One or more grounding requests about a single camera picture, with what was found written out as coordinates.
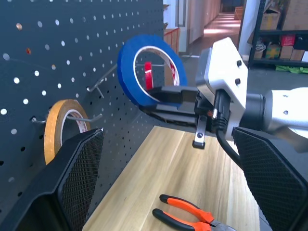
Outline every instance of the pegboard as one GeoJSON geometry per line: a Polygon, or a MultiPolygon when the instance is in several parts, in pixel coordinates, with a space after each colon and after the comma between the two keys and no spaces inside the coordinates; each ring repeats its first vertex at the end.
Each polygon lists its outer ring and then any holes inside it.
{"type": "MultiPolygon", "coordinates": [[[[116,71],[87,92],[117,62],[125,41],[137,34],[163,37],[162,0],[1,0],[0,2],[0,222],[45,167],[44,120],[58,100],[76,99],[88,117],[103,117],[105,140],[90,209],[107,193],[157,123],[124,95],[116,71]]],[[[162,64],[142,53],[138,63],[162,64]]],[[[144,84],[143,66],[137,66],[144,84]]],[[[154,85],[164,68],[154,67],[154,85]]],[[[64,139],[77,133],[65,122],[64,139]]]]}

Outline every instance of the blue tape roll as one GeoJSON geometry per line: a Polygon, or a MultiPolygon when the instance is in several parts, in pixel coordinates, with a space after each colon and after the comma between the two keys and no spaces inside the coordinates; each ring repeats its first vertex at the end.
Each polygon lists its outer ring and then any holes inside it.
{"type": "Polygon", "coordinates": [[[174,66],[176,70],[174,82],[181,86],[187,85],[183,63],[168,44],[156,35],[134,36],[126,42],[119,53],[117,73],[124,93],[135,105],[150,106],[163,103],[149,95],[137,80],[135,62],[142,51],[154,52],[165,59],[165,62],[170,62],[169,65],[174,66]]]}

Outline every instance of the shelving unit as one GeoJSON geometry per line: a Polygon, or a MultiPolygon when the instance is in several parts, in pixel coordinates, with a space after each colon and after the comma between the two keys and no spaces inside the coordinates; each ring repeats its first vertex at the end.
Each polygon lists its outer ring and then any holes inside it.
{"type": "Polygon", "coordinates": [[[287,66],[301,66],[301,67],[308,67],[308,62],[301,62],[301,61],[293,61],[293,60],[283,60],[283,59],[255,59],[255,51],[258,38],[261,36],[272,36],[272,35],[288,35],[288,34],[297,34],[297,35],[308,35],[308,30],[260,30],[264,7],[265,7],[266,0],[260,1],[260,6],[257,15],[257,22],[255,28],[255,34],[252,41],[252,48],[249,55],[249,62],[248,66],[251,68],[255,64],[272,64],[272,65],[287,65],[287,66]]]}

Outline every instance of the pliers jaw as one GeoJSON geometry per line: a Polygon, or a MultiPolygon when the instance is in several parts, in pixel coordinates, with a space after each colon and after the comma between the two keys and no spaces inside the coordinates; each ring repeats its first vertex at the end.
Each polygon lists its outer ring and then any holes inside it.
{"type": "Polygon", "coordinates": [[[195,206],[189,201],[183,200],[178,197],[168,196],[165,194],[160,195],[159,199],[174,207],[181,208],[193,215],[195,215],[199,222],[187,222],[179,219],[167,212],[164,212],[158,208],[152,211],[152,214],[165,224],[180,230],[180,231],[235,231],[235,229],[222,224],[214,219],[210,212],[205,212],[199,207],[195,206]]]}

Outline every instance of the wooden table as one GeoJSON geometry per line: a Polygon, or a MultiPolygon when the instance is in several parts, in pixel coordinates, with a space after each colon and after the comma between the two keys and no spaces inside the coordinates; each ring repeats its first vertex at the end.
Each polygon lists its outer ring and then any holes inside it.
{"type": "Polygon", "coordinates": [[[258,206],[242,170],[216,138],[205,150],[192,147],[194,134],[155,127],[98,205],[83,231],[172,231],[153,217],[160,208],[195,222],[166,205],[160,194],[186,199],[237,231],[259,231],[258,206]]]}

